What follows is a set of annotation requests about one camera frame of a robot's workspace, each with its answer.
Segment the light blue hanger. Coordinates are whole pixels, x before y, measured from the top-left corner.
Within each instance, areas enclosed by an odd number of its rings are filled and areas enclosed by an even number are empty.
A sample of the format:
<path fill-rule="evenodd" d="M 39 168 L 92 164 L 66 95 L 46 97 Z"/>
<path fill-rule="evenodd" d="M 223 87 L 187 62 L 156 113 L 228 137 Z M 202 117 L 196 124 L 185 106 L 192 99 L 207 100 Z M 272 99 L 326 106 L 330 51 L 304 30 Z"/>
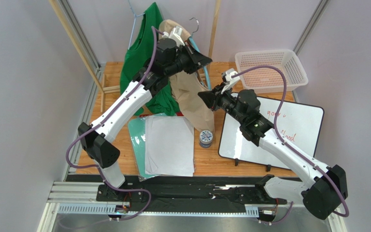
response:
<path fill-rule="evenodd" d="M 198 19 L 195 18 L 195 17 L 192 17 L 189 20 L 190 21 L 194 20 L 196 22 L 196 25 L 197 25 L 196 29 L 193 32 L 191 32 L 191 36 L 189 37 L 189 40 L 190 40 L 191 44 L 193 45 L 193 47 L 199 52 L 200 50 L 199 50 L 197 44 L 194 41 L 193 35 L 194 35 L 194 33 L 196 33 L 199 30 L 200 24 L 199 24 Z M 206 84 L 203 84 L 203 86 L 206 86 L 209 90 L 211 90 L 212 86 L 211 86 L 211 80 L 210 80 L 210 77 L 209 77 L 207 66 L 203 67 L 203 74 L 204 74 L 205 82 L 206 82 Z"/>

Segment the beige t shirt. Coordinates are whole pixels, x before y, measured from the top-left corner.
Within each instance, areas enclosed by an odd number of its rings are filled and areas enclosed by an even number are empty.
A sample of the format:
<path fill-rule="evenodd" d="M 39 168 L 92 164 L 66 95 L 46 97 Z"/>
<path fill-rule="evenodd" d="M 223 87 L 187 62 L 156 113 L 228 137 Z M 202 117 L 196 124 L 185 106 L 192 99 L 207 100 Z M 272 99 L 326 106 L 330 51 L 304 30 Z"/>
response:
<path fill-rule="evenodd" d="M 188 74 L 181 71 L 169 77 L 171 95 L 177 101 L 180 112 L 198 131 L 215 131 L 214 113 L 207 108 L 198 96 L 199 92 L 207 91 L 196 73 Z"/>

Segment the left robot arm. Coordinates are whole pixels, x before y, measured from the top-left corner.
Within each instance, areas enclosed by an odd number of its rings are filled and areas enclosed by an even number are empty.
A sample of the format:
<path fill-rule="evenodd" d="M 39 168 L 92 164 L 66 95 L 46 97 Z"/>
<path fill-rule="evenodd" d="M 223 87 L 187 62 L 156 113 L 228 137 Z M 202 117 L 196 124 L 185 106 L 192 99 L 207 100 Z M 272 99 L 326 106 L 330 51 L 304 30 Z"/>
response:
<path fill-rule="evenodd" d="M 122 127 L 168 85 L 171 76 L 181 72 L 193 74 L 211 62 L 210 57 L 188 43 L 178 45 L 173 39 L 160 39 L 154 43 L 151 58 L 113 105 L 91 124 L 80 124 L 78 141 L 108 186 L 117 189 L 125 182 L 118 164 L 120 150 L 113 145 Z"/>

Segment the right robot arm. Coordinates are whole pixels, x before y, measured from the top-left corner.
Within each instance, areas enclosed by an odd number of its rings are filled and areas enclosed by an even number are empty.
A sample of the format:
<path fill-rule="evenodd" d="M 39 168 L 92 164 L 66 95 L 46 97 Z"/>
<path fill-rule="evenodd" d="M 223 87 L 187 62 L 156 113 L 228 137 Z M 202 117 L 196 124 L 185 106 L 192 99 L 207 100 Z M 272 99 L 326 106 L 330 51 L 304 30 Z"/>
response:
<path fill-rule="evenodd" d="M 305 208 L 321 220 L 331 214 L 348 217 L 345 170 L 339 165 L 330 167 L 284 140 L 276 125 L 260 113 L 261 103 L 253 90 L 242 90 L 233 96 L 230 89 L 223 89 L 224 86 L 220 84 L 213 90 L 199 92 L 198 96 L 210 110 L 222 109 L 238 121 L 246 140 L 277 157 L 301 180 L 295 182 L 269 176 L 263 184 L 267 194 L 272 198 L 302 201 Z"/>

